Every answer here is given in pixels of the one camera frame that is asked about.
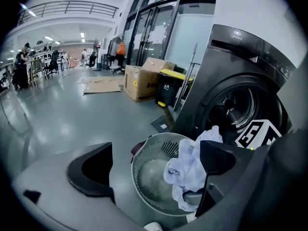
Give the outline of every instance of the yellow lid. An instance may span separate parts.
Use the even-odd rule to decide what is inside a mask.
[[[160,106],[162,106],[162,107],[165,107],[166,106],[166,104],[165,103],[163,103],[163,102],[157,102]]]
[[[182,79],[182,80],[185,79],[184,74],[181,74],[179,72],[175,72],[175,71],[170,70],[170,69],[162,69],[162,70],[160,70],[160,72],[163,73],[163,74],[170,75],[172,77],[178,78],[178,79]]]

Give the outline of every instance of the metal railing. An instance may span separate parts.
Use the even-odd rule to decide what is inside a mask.
[[[113,18],[117,9],[117,7],[111,5],[90,1],[65,0],[47,2],[33,6],[31,8],[28,8],[28,10],[23,10],[22,12],[20,12],[18,14],[19,19],[17,25],[19,26],[25,22],[35,20],[36,18],[64,13],[94,14]]]

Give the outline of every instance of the cardboard box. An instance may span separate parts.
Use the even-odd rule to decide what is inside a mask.
[[[146,59],[145,63],[143,64],[142,69],[159,73],[160,70],[162,69],[173,70],[174,67],[175,67],[175,64],[171,62],[157,59],[157,58],[148,57],[148,59]]]
[[[157,72],[126,65],[124,91],[135,102],[153,99],[157,93],[158,78]]]

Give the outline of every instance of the person sitting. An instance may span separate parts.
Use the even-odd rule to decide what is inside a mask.
[[[89,67],[93,67],[95,65],[95,60],[96,60],[96,55],[95,52],[93,51],[90,56]]]

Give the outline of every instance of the person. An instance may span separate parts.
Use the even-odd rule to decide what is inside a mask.
[[[91,56],[90,56],[90,59],[89,59],[89,67],[93,67],[95,65],[95,59],[96,59],[96,55],[95,55],[95,52],[93,51]]]
[[[81,65],[85,67],[86,62],[87,62],[87,52],[86,49],[83,49],[83,52],[81,53]]]
[[[67,52],[66,51],[64,52],[63,60],[64,60],[64,67],[67,70],[68,69],[68,58],[67,58]]]
[[[22,48],[21,52],[16,55],[15,59],[15,69],[14,69],[14,77],[13,77],[13,85],[17,89],[27,88],[28,87],[28,74],[27,74],[27,55],[28,49],[30,49],[29,43],[26,43]]]

